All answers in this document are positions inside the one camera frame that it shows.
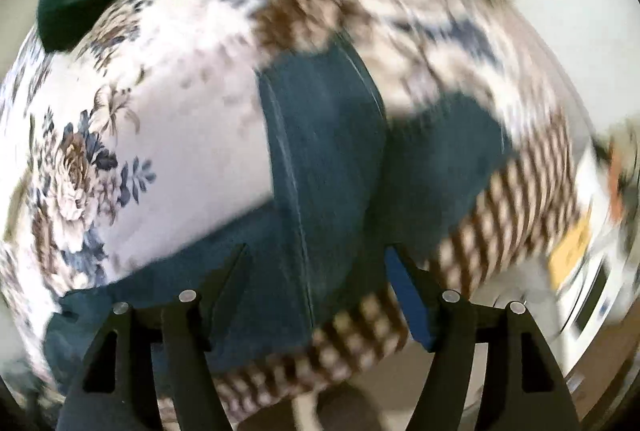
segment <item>yellow object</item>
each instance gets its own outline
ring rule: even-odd
[[[549,257],[548,268],[551,276],[551,285],[554,289],[559,289],[587,251],[591,241],[590,220],[591,206],[553,249]]]

